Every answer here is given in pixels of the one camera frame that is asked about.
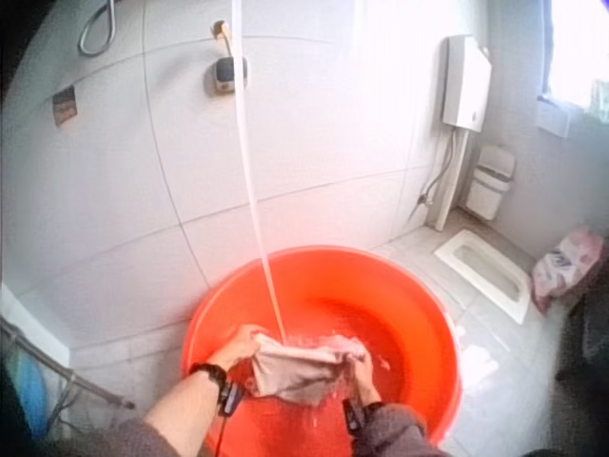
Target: plastic bag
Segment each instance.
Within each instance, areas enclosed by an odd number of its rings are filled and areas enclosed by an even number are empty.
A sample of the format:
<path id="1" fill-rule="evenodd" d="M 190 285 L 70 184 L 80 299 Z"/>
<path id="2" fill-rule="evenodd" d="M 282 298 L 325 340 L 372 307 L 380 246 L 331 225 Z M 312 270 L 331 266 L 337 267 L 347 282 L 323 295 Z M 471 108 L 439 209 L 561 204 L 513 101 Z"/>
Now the plastic bag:
<path id="1" fill-rule="evenodd" d="M 562 296 L 581 281 L 599 261 L 602 245 L 602 237 L 588 227 L 576 228 L 537 262 L 533 296 L 541 312 L 547 311 L 551 298 Z"/>

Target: metal rod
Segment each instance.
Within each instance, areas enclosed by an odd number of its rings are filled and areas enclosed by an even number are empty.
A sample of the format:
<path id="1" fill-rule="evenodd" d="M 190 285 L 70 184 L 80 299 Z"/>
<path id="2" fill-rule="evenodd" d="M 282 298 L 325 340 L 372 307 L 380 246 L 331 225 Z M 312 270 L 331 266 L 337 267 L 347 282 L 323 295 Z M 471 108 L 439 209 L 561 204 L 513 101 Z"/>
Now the metal rod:
<path id="1" fill-rule="evenodd" d="M 42 350 L 33 345 L 22 334 L 21 330 L 18 327 L 7 322 L 4 318 L 2 318 L 0 322 L 2 322 L 2 330 L 5 331 L 11 338 L 14 337 L 17 345 L 19 345 L 25 352 L 27 352 L 45 367 L 52 369 L 54 372 L 56 372 L 69 382 L 72 382 L 75 386 L 81 387 L 91 393 L 94 393 L 95 395 L 103 398 L 112 405 L 116 405 L 118 407 L 125 407 L 127 409 L 135 409 L 135 404 L 129 400 L 126 400 L 125 397 L 115 395 L 105 390 L 104 388 L 93 384 L 91 381 L 87 381 L 85 378 L 76 374 L 73 369 L 66 368 L 63 365 L 55 362 L 53 359 L 48 357 L 48 355 L 45 354 Z"/>
<path id="2" fill-rule="evenodd" d="M 112 41 L 114 41 L 114 36 L 116 35 L 116 14 L 114 12 L 114 1 L 115 0 L 107 0 L 106 4 L 93 13 L 85 24 L 85 27 L 80 34 L 80 38 L 78 39 L 78 50 L 86 57 L 95 57 L 96 55 L 106 52 L 112 44 Z M 90 32 L 91 27 L 93 27 L 95 21 L 99 18 L 99 16 L 104 14 L 106 10 L 108 10 L 108 34 L 106 35 L 106 43 L 104 43 L 101 48 L 97 50 L 88 50 L 86 47 L 88 33 Z"/>
<path id="3" fill-rule="evenodd" d="M 61 410 L 64 406 L 64 403 L 68 399 L 69 392 L 71 391 L 72 386 L 74 385 L 75 376 L 76 375 L 74 373 L 72 373 L 72 375 L 68 379 L 68 383 L 62 390 L 61 395 L 59 395 L 59 400 L 57 400 L 57 403 L 55 404 L 55 407 L 53 408 L 53 411 L 50 414 L 49 419 L 47 420 L 47 429 L 50 429 L 52 427 L 52 425 L 55 423 L 55 419 L 57 419 L 57 417 L 59 417 L 59 413 L 61 412 Z"/>

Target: water stream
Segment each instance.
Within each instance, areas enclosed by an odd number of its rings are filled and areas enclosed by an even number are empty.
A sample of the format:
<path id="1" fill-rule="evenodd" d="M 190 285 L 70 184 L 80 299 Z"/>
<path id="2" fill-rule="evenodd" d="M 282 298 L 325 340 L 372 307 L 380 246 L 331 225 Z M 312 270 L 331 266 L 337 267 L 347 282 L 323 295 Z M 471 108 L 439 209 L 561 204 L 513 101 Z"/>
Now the water stream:
<path id="1" fill-rule="evenodd" d="M 244 163 L 244 175 L 246 179 L 247 188 L 247 199 L 249 200 L 249 210 L 251 212 L 251 219 L 254 226 L 254 232 L 256 234 L 256 245 L 258 246 L 258 253 L 260 254 L 260 260 L 263 264 L 263 270 L 265 272 L 266 284 L 268 286 L 268 293 L 270 300 L 273 305 L 273 311 L 275 312 L 275 318 L 277 319 L 277 325 L 282 336 L 282 341 L 285 344 L 287 342 L 285 338 L 284 320 L 279 309 L 279 303 L 277 301 L 277 293 L 275 292 L 275 284 L 273 283 L 273 275 L 270 271 L 270 264 L 268 263 L 268 255 L 266 254 L 265 244 L 263 241 L 262 230 L 260 226 L 260 214 L 258 212 L 258 200 L 256 198 L 256 192 L 252 179 L 251 164 L 249 161 L 249 141 L 247 135 L 247 123 L 246 123 L 246 101 L 244 98 L 245 84 L 244 84 L 244 70 L 243 70 L 243 47 L 242 47 L 242 8 L 241 0 L 232 0 L 232 27 L 233 27 L 233 43 L 232 43 L 232 55 L 235 70 L 235 103 L 237 107 L 237 130 L 239 134 L 239 146 L 241 149 L 241 156 Z"/>

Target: hand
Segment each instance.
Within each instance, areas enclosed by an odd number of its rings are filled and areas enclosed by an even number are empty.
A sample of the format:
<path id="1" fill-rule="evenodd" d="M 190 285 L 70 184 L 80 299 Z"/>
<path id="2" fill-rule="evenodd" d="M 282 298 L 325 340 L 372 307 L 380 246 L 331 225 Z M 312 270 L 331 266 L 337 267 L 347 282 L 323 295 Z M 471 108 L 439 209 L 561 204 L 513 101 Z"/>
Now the hand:
<path id="1" fill-rule="evenodd" d="M 351 379 L 355 384 L 360 403 L 363 407 L 367 407 L 371 403 L 381 401 L 381 395 L 374 387 L 372 381 L 372 358 L 368 351 L 365 352 L 362 358 L 349 356 L 347 357 L 351 371 Z"/>
<path id="2" fill-rule="evenodd" d="M 258 351 L 260 343 L 254 340 L 254 333 L 261 331 L 265 331 L 265 329 L 252 325 L 240 326 L 228 342 L 207 359 L 207 362 L 217 365 L 224 371 L 229 371 Z"/>

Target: pipe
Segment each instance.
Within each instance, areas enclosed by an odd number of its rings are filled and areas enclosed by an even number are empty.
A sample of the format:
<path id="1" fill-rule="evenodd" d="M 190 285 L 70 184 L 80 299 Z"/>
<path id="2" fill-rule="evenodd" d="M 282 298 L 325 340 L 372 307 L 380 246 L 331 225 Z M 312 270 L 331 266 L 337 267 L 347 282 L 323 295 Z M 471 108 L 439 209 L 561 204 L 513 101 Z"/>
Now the pipe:
<path id="1" fill-rule="evenodd" d="M 7 322 L 4 318 L 0 321 L 2 323 L 2 330 L 5 331 L 11 340 L 13 340 L 17 345 L 19 345 L 25 352 L 31 355 L 38 362 L 43 364 L 45 367 L 53 370 L 58 375 L 62 376 L 66 380 L 68 380 L 69 385 L 74 385 L 81 387 L 85 390 L 88 390 L 91 393 L 94 393 L 98 397 L 103 398 L 108 403 L 112 405 L 116 405 L 118 407 L 124 407 L 126 409 L 135 409 L 135 404 L 129 400 L 126 400 L 125 397 L 120 395 L 116 395 L 105 390 L 102 387 L 93 384 L 91 381 L 87 381 L 85 378 L 79 376 L 74 372 L 71 368 L 66 368 L 63 365 L 55 362 L 53 359 L 48 357 L 42 350 L 33 345 L 21 332 L 21 330 L 14 326 L 13 324 Z"/>

